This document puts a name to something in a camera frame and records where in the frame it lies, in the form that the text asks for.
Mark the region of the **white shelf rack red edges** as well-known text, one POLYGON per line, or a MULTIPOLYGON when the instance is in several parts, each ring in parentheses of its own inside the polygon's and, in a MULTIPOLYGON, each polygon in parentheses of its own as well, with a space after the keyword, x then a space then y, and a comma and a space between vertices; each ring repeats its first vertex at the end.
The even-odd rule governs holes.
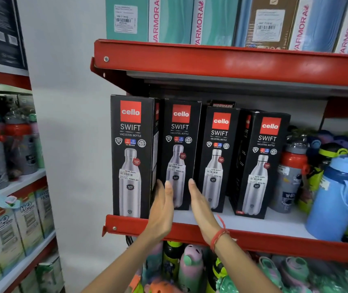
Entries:
MULTIPOLYGON (((31 91, 29 72, 0 64, 0 88, 4 89, 7 86, 14 90, 25 89, 31 91)), ((46 172, 45 169, 40 169, 33 174, 22 176, 11 182, 8 187, 0 190, 0 194, 20 197, 45 186, 47 186, 46 172)), ((32 269, 49 256, 55 248, 57 248, 57 240, 55 231, 53 231, 30 255, 26 256, 0 280, 0 293, 11 293, 32 269)))

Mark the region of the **grey bottle with red cap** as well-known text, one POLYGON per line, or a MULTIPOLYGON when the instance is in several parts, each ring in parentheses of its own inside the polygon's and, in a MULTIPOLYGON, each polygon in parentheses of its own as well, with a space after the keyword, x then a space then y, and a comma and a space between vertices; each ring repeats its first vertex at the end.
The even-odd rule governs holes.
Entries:
POLYGON ((269 207, 279 213, 289 213, 302 182, 309 173, 306 135, 289 139, 278 165, 278 180, 269 207))

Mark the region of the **row of kids water bottles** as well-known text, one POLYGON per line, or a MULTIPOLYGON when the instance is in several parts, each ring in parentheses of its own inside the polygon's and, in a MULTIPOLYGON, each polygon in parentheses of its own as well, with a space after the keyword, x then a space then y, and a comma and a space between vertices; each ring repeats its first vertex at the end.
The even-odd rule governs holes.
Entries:
MULTIPOLYGON (((348 293, 348 265, 247 251, 281 293, 348 293)), ((207 246, 162 241, 125 293, 243 293, 207 246)))

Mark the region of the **black box with red print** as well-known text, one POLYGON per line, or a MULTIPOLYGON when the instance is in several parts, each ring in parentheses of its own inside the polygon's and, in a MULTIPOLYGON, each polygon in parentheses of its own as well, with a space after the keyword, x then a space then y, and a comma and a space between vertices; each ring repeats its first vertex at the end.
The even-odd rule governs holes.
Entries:
POLYGON ((233 101, 225 101, 225 100, 210 100, 207 102, 209 107, 215 108, 235 108, 236 103, 233 101))

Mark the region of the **white and green carton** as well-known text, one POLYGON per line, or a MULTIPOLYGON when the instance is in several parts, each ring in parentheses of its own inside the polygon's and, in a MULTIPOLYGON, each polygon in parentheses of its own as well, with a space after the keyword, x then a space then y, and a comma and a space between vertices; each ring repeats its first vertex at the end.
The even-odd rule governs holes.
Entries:
POLYGON ((59 253, 54 253, 39 263, 36 268, 40 293, 61 293, 64 278, 59 253))

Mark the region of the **black steel bottle box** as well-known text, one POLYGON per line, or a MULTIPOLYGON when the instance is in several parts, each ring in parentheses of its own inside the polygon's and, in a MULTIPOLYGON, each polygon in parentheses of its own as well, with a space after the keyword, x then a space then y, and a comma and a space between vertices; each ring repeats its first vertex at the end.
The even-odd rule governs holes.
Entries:
POLYGON ((157 98, 111 95, 113 214, 148 219, 156 183, 157 98))
POLYGON ((187 211, 191 203, 187 183, 195 171, 202 103, 164 99, 162 104, 158 178, 171 183, 174 208, 187 211))
POLYGON ((239 108, 207 107, 198 150, 197 186, 213 212, 222 213, 239 123, 239 108))
POLYGON ((240 110, 239 144, 231 166, 229 201, 236 216, 264 219, 278 179, 277 167, 291 116, 240 110))

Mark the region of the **cluster of colourful bottles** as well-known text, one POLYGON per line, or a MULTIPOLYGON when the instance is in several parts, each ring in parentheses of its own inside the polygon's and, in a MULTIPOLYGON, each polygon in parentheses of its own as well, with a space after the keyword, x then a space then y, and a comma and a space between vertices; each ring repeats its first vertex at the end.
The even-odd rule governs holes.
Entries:
POLYGON ((343 135, 336 135, 328 130, 315 130, 313 128, 299 128, 294 125, 289 125, 287 138, 307 136, 308 157, 315 157, 318 154, 320 147, 324 144, 338 144, 348 150, 348 132, 343 135))

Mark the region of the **person's right hand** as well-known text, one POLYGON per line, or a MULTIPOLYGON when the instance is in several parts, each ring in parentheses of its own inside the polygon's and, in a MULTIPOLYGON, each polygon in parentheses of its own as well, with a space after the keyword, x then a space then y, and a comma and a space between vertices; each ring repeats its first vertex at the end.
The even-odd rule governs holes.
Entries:
POLYGON ((212 247, 216 240, 216 235, 220 233, 222 227, 217 222, 206 200, 205 211, 193 211, 195 220, 200 228, 204 241, 212 247))

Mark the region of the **blue box with brown side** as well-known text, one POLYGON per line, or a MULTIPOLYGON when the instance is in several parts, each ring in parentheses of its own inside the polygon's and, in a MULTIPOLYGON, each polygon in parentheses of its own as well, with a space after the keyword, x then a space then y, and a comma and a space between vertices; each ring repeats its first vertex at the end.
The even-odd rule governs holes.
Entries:
POLYGON ((242 0, 235 46, 330 53, 348 0, 242 0))

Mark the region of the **person's left hand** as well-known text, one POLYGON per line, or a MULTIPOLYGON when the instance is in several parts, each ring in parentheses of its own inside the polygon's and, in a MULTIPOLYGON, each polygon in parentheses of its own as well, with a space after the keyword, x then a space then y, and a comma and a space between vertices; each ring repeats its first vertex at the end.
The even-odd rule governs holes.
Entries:
POLYGON ((174 216, 173 211, 153 210, 152 206, 149 213, 149 219, 145 231, 154 242, 162 240, 169 234, 172 227, 174 216))

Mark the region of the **slim green bottle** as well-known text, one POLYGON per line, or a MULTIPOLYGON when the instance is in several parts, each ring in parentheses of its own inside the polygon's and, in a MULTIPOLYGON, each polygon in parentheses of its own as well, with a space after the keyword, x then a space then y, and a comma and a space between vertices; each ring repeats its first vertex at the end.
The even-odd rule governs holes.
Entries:
POLYGON ((37 164, 39 168, 44 168, 44 158, 43 158, 42 146, 40 141, 40 133, 39 133, 37 117, 35 113, 29 114, 29 121, 30 121, 30 126, 32 128, 33 137, 34 137, 37 164))

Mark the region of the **person's right forearm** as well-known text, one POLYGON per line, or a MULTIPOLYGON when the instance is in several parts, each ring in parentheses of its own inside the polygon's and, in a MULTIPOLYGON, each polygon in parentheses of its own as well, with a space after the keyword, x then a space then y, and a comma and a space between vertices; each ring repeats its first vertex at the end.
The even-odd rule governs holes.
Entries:
POLYGON ((282 293, 237 245, 227 231, 216 235, 212 247, 239 293, 282 293))

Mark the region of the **person's left forearm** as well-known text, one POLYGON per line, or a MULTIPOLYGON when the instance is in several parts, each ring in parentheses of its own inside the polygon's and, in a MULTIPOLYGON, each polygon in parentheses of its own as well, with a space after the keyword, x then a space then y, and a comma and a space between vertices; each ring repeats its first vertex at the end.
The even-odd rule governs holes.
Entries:
POLYGON ((149 253, 164 237, 164 233, 153 230, 142 232, 137 240, 81 293, 124 293, 149 253))

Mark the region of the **yellow-green and black bottle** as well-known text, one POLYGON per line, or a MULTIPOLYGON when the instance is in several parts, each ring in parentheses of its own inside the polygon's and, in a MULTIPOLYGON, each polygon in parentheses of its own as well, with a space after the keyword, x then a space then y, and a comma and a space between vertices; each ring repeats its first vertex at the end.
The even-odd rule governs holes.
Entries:
POLYGON ((299 210, 309 214, 316 197, 324 170, 329 166, 333 158, 348 154, 348 149, 342 145, 330 142, 322 144, 316 154, 309 157, 310 170, 305 176, 299 191, 297 206, 299 210))

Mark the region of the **red metal shelf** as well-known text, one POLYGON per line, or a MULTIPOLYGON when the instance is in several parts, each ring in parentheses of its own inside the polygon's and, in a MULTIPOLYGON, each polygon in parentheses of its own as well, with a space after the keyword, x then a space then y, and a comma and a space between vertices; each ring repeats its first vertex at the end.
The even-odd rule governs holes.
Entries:
POLYGON ((145 80, 224 83, 232 89, 288 87, 316 91, 322 97, 348 97, 348 55, 305 51, 142 43, 98 39, 90 70, 133 95, 147 89, 145 80))
MULTIPOLYGON (((314 238, 305 228, 305 214, 296 209, 281 214, 268 208, 262 220, 236 216, 227 201, 220 217, 231 237, 244 250, 348 262, 348 243, 314 238)), ((139 236, 146 225, 146 219, 108 214, 102 236, 106 233, 139 236)), ((174 211, 171 232, 164 240, 205 244, 191 210, 174 211)))

